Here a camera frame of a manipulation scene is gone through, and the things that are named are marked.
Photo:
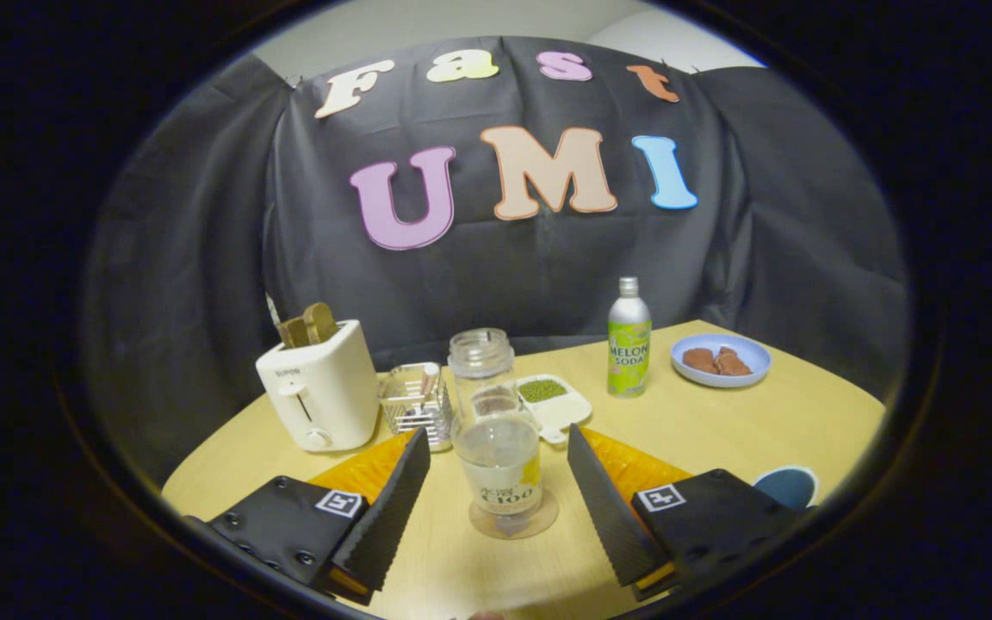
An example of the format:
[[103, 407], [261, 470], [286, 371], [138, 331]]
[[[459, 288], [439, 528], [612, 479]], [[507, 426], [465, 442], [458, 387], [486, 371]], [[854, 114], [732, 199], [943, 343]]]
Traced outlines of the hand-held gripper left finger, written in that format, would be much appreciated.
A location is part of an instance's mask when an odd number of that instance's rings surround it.
[[208, 520], [208, 538], [303, 587], [367, 604], [382, 590], [431, 464], [413, 429], [302, 481], [278, 475]]

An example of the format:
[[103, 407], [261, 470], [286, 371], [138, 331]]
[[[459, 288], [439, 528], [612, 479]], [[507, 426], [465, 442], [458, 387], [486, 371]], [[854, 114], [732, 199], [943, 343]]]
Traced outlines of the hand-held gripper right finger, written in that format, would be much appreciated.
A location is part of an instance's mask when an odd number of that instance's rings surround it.
[[720, 580], [803, 516], [724, 468], [688, 474], [579, 425], [567, 461], [618, 584], [639, 600]]

